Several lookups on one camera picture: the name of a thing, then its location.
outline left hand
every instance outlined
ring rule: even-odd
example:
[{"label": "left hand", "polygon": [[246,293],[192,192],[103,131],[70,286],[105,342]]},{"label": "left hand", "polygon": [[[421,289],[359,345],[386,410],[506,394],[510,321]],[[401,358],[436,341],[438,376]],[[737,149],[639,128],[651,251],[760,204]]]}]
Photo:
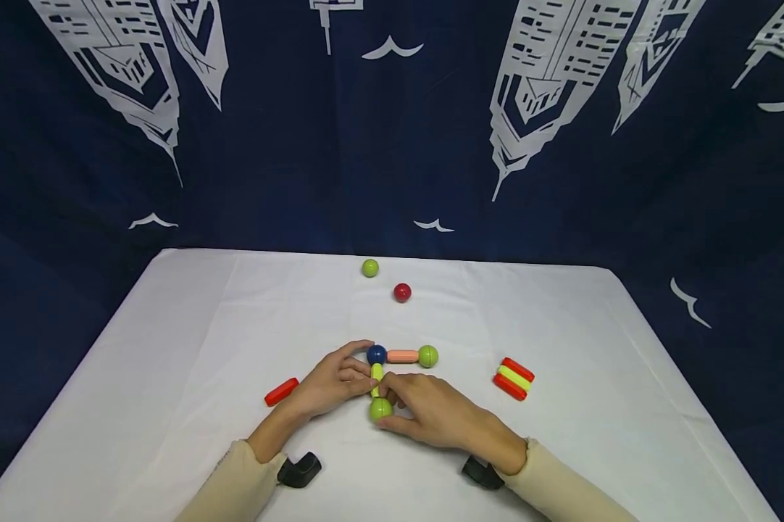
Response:
[{"label": "left hand", "polygon": [[368,394],[378,382],[370,378],[369,365],[352,357],[352,353],[374,344],[352,341],[328,353],[284,399],[283,408],[310,419],[330,412],[352,397]]}]

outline yellow block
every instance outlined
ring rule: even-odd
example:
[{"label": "yellow block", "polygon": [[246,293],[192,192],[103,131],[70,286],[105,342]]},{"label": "yellow block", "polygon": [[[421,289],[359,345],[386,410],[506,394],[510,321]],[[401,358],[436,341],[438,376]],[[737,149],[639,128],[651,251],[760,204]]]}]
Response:
[{"label": "yellow block", "polygon": [[[383,365],[382,364],[373,364],[372,365],[372,378],[375,379],[378,383],[383,378]],[[375,386],[372,389],[372,397],[376,399],[376,397],[380,397],[380,390],[378,390],[379,386]]]},{"label": "yellow block", "polygon": [[518,385],[520,388],[528,391],[531,389],[531,383],[529,383],[528,379],[522,377],[517,372],[514,372],[511,368],[507,366],[501,366],[498,369],[499,373],[501,373],[505,378],[513,381],[514,384]]}]

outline white table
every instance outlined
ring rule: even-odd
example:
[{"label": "white table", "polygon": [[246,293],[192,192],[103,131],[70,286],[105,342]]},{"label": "white table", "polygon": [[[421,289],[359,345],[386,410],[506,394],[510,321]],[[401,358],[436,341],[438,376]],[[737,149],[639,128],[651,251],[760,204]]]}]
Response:
[{"label": "white table", "polygon": [[[0,521],[171,521],[262,398],[352,339],[436,346],[440,375],[641,522],[776,521],[622,284],[608,270],[208,249],[162,252],[0,481]],[[394,285],[413,289],[406,304]],[[515,402],[502,357],[536,374]],[[396,367],[398,370],[407,367]],[[324,469],[279,488],[264,521],[528,521],[466,455],[380,432],[368,399],[289,441]]]}]

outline red ball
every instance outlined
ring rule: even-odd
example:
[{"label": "red ball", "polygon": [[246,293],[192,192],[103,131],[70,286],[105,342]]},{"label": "red ball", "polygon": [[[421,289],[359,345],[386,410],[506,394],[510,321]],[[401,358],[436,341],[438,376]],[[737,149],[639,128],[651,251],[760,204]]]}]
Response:
[{"label": "red ball", "polygon": [[407,302],[410,297],[412,297],[412,289],[409,288],[408,284],[401,283],[394,287],[394,298],[396,298],[398,302]]}]

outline hand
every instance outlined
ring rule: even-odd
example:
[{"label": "hand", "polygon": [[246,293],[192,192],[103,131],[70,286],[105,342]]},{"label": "hand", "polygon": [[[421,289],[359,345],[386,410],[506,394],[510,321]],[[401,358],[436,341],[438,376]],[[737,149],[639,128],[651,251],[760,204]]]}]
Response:
[{"label": "hand", "polygon": [[247,439],[261,463],[270,462],[296,430],[305,423],[348,399],[368,394],[378,382],[370,378],[370,368],[351,356],[375,344],[352,341],[322,358],[287,399],[279,402]]},{"label": "hand", "polygon": [[430,446],[467,451],[505,474],[517,474],[525,465],[525,440],[447,381],[421,373],[387,373],[379,391],[393,405],[409,407],[414,416],[383,417],[379,428]]},{"label": "hand", "polygon": [[352,341],[328,353],[284,399],[283,408],[310,419],[330,412],[352,397],[368,394],[378,382],[370,378],[369,365],[351,354],[374,344]]}]

